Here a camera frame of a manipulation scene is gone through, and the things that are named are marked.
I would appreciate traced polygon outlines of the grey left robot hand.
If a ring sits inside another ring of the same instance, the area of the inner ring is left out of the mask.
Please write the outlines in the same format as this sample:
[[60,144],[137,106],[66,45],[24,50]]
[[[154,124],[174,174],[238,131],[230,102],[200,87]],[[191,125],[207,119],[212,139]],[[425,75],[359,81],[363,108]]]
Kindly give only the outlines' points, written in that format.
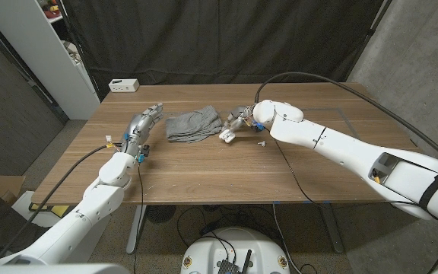
[[162,118],[162,103],[155,104],[135,115],[125,131],[127,137],[122,145],[122,152],[133,157],[137,156],[141,146],[148,140],[151,130]]

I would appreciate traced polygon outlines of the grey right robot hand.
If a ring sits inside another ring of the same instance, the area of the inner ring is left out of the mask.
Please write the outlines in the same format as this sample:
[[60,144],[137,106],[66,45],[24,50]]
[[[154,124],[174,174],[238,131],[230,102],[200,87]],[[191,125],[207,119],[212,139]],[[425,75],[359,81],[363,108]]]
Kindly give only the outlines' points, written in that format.
[[235,131],[241,126],[252,126],[254,106],[238,106],[230,112],[221,128],[219,138],[230,143],[236,137]]

